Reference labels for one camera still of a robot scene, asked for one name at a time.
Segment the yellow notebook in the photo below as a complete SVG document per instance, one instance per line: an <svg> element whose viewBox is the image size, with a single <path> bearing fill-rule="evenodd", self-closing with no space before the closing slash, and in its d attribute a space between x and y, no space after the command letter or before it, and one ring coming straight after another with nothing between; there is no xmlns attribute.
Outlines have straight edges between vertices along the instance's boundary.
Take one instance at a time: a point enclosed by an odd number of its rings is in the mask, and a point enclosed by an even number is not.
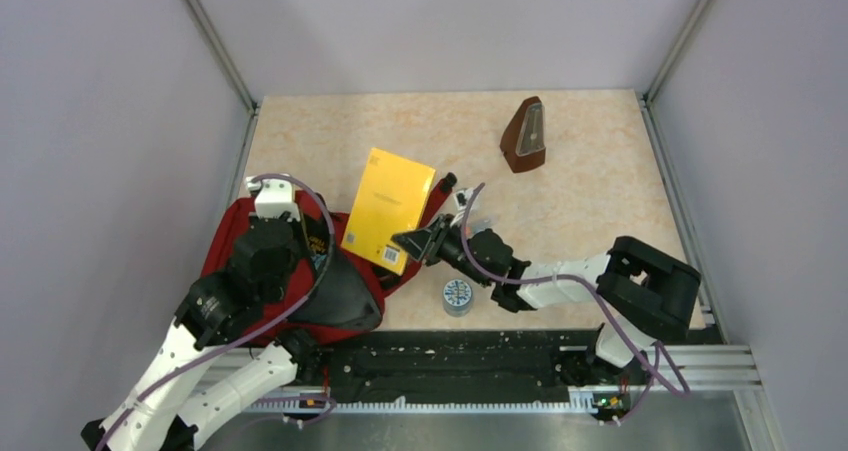
<svg viewBox="0 0 848 451"><path fill-rule="evenodd" d="M373 148L359 182L341 247L394 274L404 272L408 254L392 242L419 227L436 170Z"/></svg>

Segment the round blue patterned tin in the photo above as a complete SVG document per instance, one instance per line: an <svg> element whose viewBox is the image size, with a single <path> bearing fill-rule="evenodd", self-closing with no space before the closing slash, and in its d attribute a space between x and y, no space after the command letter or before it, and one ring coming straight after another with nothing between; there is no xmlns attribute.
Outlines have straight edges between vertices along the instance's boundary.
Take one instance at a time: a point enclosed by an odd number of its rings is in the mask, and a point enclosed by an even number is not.
<svg viewBox="0 0 848 451"><path fill-rule="evenodd" d="M463 279L452 279L443 287L442 305L444 311L450 316L461 317L468 314L473 306L473 300L473 288Z"/></svg>

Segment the red student backpack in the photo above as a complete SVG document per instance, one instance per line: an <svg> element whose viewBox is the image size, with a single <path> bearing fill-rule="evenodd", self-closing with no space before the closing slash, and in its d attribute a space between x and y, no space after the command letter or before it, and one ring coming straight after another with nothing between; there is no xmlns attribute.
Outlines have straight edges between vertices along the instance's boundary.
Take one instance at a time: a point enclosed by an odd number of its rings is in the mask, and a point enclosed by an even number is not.
<svg viewBox="0 0 848 451"><path fill-rule="evenodd" d="M348 214L323 216L323 198L298 191L300 223L274 225L271 247L256 247L262 224L251 198L225 212L207 254L194 297L216 297L209 345L267 346L295 329L326 345L376 329L385 300L421 270L395 274L340 248Z"/></svg>

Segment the colourful treehouse storey book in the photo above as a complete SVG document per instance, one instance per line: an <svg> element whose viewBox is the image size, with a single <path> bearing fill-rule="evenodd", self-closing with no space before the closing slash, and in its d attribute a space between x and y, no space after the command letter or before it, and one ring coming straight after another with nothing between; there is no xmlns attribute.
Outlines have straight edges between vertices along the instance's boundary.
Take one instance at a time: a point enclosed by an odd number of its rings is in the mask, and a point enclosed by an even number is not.
<svg viewBox="0 0 848 451"><path fill-rule="evenodd" d="M313 268L318 271L323 267L330 248L328 226L323 217L304 216L302 222Z"/></svg>

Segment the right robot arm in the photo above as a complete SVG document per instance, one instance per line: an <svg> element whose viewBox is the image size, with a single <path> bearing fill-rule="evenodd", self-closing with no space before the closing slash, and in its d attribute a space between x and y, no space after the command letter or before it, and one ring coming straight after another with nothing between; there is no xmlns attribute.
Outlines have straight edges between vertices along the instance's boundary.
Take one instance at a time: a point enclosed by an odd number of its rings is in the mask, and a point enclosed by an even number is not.
<svg viewBox="0 0 848 451"><path fill-rule="evenodd" d="M685 338L702 281L693 266L632 236L617 237L606 252L550 264L516 258L491 229L464 237L448 215L391 241L417 262L445 262L491 287L492 300L512 313L598 305L608 322L586 356L586 368L600 383L614 382L647 348Z"/></svg>

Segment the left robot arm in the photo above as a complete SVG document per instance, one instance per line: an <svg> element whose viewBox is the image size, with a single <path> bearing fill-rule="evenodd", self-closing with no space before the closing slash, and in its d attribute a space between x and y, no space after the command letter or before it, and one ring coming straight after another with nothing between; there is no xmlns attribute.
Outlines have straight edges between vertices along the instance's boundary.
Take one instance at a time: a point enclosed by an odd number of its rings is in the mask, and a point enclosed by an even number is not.
<svg viewBox="0 0 848 451"><path fill-rule="evenodd" d="M279 303L307 261L298 212L256 215L234 242L225 265L189 288L153 361L124 402L87 423L91 450L199 450L223 425L276 387L308 384L320 357L303 346L270 344L249 364L198 391L197 384Z"/></svg>

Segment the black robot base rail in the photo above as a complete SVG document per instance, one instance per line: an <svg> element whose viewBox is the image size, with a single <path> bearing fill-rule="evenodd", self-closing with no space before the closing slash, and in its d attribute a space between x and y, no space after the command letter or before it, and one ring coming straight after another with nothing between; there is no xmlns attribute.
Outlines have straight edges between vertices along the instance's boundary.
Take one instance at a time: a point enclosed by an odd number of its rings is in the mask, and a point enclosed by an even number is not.
<svg viewBox="0 0 848 451"><path fill-rule="evenodd" d="M644 385L637 360L621 371L594 355L593 330L372 332L314 348L286 390L338 403L565 403L570 389Z"/></svg>

